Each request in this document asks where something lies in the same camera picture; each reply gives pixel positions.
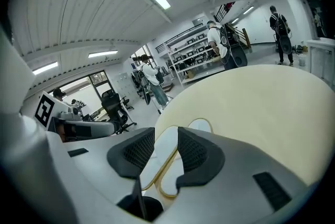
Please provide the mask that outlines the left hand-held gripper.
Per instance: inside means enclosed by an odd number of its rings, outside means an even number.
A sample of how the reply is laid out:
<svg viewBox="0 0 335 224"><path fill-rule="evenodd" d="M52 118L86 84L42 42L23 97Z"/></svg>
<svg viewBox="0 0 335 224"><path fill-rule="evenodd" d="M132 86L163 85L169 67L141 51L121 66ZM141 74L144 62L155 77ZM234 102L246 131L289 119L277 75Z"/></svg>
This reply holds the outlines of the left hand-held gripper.
<svg viewBox="0 0 335 224"><path fill-rule="evenodd" d="M118 131L109 121L80 121L78 110L46 92L40 96L33 119L44 131L59 135L62 142L108 137Z"/></svg>

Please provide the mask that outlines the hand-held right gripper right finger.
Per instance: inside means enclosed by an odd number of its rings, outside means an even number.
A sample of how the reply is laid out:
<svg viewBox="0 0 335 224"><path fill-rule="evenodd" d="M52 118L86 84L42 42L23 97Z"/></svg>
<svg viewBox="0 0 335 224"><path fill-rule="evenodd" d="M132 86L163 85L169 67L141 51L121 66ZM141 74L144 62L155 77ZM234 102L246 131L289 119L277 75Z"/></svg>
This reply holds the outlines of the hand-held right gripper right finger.
<svg viewBox="0 0 335 224"><path fill-rule="evenodd" d="M309 194L294 172L249 143L180 127L183 175L173 220L280 220Z"/></svg>

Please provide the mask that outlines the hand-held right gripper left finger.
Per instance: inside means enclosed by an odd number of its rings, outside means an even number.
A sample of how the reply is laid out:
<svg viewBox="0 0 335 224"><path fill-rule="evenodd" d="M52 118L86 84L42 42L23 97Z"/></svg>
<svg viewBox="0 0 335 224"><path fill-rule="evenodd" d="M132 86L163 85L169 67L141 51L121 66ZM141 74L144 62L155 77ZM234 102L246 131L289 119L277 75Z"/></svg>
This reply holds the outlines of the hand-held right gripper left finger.
<svg viewBox="0 0 335 224"><path fill-rule="evenodd" d="M98 139L68 142L68 151L84 148L74 156L76 167L104 197L117 204L136 188L139 177L154 151L155 129L140 128Z"/></svg>

